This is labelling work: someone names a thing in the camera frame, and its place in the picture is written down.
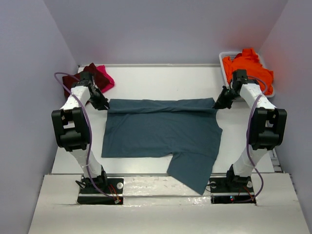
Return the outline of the teal blue t shirt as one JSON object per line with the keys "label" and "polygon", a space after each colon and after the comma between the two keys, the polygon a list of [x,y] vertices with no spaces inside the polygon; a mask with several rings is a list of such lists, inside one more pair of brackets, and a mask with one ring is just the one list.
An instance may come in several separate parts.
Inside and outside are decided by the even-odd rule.
{"label": "teal blue t shirt", "polygon": [[112,99],[103,158],[172,155],[167,174],[202,195],[219,153],[222,129],[213,98]]}

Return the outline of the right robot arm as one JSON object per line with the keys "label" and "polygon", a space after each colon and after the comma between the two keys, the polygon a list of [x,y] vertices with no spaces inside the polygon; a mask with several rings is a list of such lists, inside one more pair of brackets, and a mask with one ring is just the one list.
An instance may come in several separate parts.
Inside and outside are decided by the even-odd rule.
{"label": "right robot arm", "polygon": [[246,70],[235,70],[230,83],[229,87],[223,86],[213,108],[230,109],[232,103],[240,98],[251,109],[246,147],[239,159],[230,166],[223,183],[229,191],[236,191],[250,184],[252,172],[260,159],[282,143],[287,112],[268,100],[260,88],[264,82],[249,76]]}

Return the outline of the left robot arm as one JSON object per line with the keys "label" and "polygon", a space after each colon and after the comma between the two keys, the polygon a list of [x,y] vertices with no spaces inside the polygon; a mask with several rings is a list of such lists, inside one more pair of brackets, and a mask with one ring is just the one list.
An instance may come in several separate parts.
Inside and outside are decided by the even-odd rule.
{"label": "left robot arm", "polygon": [[95,159],[91,150],[92,129],[85,106],[90,103],[96,110],[109,110],[109,101],[102,94],[90,72],[81,72],[71,88],[58,79],[61,72],[54,74],[55,79],[69,93],[66,103],[51,113],[57,145],[69,152],[83,170],[84,181],[78,185],[82,189],[92,187],[96,192],[105,194],[108,179],[103,166]]}

